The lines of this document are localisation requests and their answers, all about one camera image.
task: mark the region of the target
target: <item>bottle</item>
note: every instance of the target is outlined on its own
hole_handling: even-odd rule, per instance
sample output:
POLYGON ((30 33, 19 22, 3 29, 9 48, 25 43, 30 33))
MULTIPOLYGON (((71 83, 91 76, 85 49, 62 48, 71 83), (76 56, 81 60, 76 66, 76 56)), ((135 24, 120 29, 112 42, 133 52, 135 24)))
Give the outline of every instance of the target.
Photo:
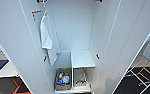
POLYGON ((59 80, 62 80, 62 75, 63 75, 63 73, 60 73, 60 74, 59 74, 58 81, 59 81, 59 80))

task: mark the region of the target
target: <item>white wardrobe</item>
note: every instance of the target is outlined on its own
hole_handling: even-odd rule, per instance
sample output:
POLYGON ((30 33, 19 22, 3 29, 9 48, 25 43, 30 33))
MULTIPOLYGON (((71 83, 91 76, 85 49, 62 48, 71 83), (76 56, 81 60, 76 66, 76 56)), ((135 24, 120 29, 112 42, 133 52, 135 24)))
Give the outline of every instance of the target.
POLYGON ((0 47, 33 94, 55 94, 56 70, 71 67, 71 52, 87 50, 94 94, 112 94, 150 34, 150 0, 48 0, 61 53, 50 65, 41 48, 43 3, 0 0, 0 47))

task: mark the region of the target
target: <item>clothes rod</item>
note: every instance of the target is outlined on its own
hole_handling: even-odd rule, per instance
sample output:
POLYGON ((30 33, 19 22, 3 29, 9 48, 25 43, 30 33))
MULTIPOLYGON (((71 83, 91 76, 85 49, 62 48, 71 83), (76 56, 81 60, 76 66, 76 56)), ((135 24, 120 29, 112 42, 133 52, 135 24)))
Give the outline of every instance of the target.
MULTIPOLYGON (((44 2, 47 2, 48 0, 45 0, 44 2)), ((37 2, 39 3, 39 2, 43 2, 43 0, 42 1, 40 1, 40 0, 37 0, 37 2)))

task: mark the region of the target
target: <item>shelf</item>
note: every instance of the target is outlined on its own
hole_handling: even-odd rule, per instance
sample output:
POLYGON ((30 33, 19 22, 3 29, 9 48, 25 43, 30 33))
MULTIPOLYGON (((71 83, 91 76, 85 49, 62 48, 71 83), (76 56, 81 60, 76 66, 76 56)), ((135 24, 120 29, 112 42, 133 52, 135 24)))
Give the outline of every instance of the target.
POLYGON ((72 68, 95 67, 88 50, 71 51, 72 68))
POLYGON ((80 86, 80 87, 72 87, 71 90, 62 90, 62 91, 56 91, 56 94, 61 94, 61 93, 84 93, 84 92, 90 92, 90 86, 89 83, 86 84, 86 86, 80 86))
POLYGON ((11 62, 7 63, 1 70, 0 70, 0 78, 2 77, 14 77, 17 76, 18 73, 14 69, 11 62))

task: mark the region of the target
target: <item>hanging towel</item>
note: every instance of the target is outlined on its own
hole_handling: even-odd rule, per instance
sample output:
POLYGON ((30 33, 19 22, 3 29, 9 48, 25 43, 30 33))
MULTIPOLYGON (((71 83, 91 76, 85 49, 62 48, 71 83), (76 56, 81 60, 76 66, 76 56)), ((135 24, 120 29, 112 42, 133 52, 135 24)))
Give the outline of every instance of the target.
POLYGON ((60 53, 60 47, 56 35, 53 19, 49 14, 43 15, 40 25, 42 48, 47 49, 49 62, 51 65, 57 59, 57 53, 60 53))

